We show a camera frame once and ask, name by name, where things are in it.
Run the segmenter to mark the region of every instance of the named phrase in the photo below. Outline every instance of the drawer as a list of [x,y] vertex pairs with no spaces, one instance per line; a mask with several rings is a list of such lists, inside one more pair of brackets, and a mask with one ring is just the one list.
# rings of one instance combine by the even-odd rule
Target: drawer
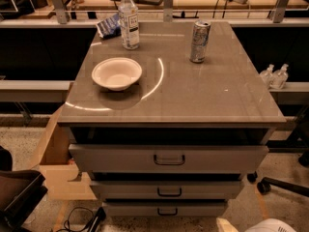
[[113,173],[253,173],[267,146],[71,144],[80,171]]
[[103,202],[109,217],[218,217],[226,202]]
[[96,182],[98,199],[222,199],[236,198],[242,182]]

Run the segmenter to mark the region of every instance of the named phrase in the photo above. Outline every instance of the clear bottle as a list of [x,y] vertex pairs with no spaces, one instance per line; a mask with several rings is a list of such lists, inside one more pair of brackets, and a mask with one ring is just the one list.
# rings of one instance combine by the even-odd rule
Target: clear bottle
[[273,73],[273,80],[270,84],[270,87],[273,89],[282,89],[286,83],[289,75],[287,73],[289,65],[284,64],[280,70]]
[[123,47],[136,49],[139,46],[138,8],[133,0],[122,0],[118,10]]
[[266,70],[260,73],[260,77],[262,81],[266,84],[267,88],[269,88],[270,83],[272,82],[272,79],[273,79],[273,75],[272,75],[273,67],[274,65],[270,64]]

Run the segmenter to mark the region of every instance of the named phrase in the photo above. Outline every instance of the drawer handle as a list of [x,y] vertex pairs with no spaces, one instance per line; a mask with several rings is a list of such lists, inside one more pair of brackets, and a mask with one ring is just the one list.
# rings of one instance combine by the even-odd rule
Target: drawer handle
[[175,194],[164,194],[160,192],[160,188],[157,188],[157,195],[160,197],[180,197],[183,194],[182,188],[180,188],[179,193],[175,193]]
[[178,209],[175,208],[175,212],[174,213],[162,213],[160,208],[157,208],[157,214],[159,216],[176,216],[178,214]]
[[156,165],[184,165],[184,163],[185,163],[185,156],[182,155],[182,161],[180,161],[180,162],[172,162],[172,161],[170,161],[170,162],[160,162],[157,159],[156,155],[154,155],[154,163]]

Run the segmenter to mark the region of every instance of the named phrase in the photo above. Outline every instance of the cardboard box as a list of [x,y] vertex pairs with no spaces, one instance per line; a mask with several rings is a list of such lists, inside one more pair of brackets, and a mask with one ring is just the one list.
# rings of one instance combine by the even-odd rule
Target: cardboard box
[[57,124],[61,110],[62,107],[50,117],[30,168],[39,165],[39,171],[45,177],[45,186],[48,188],[47,195],[52,199],[96,199],[89,187],[91,179],[88,174],[80,174],[76,164],[69,163],[69,137]]

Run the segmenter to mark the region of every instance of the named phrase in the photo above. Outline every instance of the black chair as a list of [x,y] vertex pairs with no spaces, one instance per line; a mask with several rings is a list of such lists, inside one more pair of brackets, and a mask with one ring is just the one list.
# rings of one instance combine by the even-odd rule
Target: black chair
[[[306,148],[309,149],[309,113],[306,114],[303,120],[296,125],[293,133],[289,136],[290,140],[299,140],[305,143]],[[298,159],[298,162],[303,166],[309,165],[309,150],[305,151],[302,156]],[[257,188],[261,194],[266,194],[271,190],[270,185],[286,189],[303,196],[309,197],[309,188],[302,187],[296,184],[283,182],[280,180],[265,177],[261,182],[257,184]]]
[[0,231],[29,231],[22,224],[47,193],[36,170],[12,171],[12,156],[0,146]]

